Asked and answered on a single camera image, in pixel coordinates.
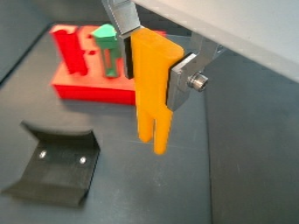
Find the black metal clip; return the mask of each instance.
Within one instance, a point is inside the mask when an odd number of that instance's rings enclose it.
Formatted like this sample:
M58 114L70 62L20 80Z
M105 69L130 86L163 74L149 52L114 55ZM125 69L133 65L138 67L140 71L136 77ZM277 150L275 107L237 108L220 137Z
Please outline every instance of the black metal clip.
M65 132L21 125L38 139L21 179L2 193L77 207L84 200L98 158L92 130Z

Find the screw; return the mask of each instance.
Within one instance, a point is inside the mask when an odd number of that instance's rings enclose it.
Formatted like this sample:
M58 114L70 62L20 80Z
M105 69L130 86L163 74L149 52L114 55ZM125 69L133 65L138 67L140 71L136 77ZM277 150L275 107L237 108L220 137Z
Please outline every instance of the screw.
M219 45L219 47L217 47L217 53L220 53L223 49L224 49L223 45Z
M40 153L40 158L45 158L45 155L46 155L46 150L44 150L41 153Z
M188 79L188 87L193 88L196 91L201 92L208 83L208 78L197 72Z
M81 157L78 162L84 165L86 163L86 158L85 157Z

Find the gray table surface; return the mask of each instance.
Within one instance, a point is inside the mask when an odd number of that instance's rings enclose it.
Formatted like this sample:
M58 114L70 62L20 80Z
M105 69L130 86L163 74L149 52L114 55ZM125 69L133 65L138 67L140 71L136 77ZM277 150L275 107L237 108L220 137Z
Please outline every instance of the gray table surface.
M156 156L136 137L134 107L57 98L49 83L58 63L45 34L0 88L0 190L21 177L37 143L21 120L93 129L101 152L86 203L66 208L1 195L0 223L211 223L203 95L191 93L175 112L168 151Z

